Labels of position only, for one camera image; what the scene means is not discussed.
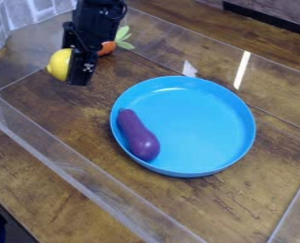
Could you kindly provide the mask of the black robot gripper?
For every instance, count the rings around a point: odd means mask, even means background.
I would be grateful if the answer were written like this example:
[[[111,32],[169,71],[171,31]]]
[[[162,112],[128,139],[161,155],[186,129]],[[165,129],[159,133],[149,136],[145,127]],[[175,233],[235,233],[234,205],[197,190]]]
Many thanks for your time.
[[[71,20],[63,23],[62,48],[99,51],[102,43],[114,40],[126,13],[124,0],[78,0]],[[72,49],[66,77],[70,85],[88,84],[98,61],[95,51]]]

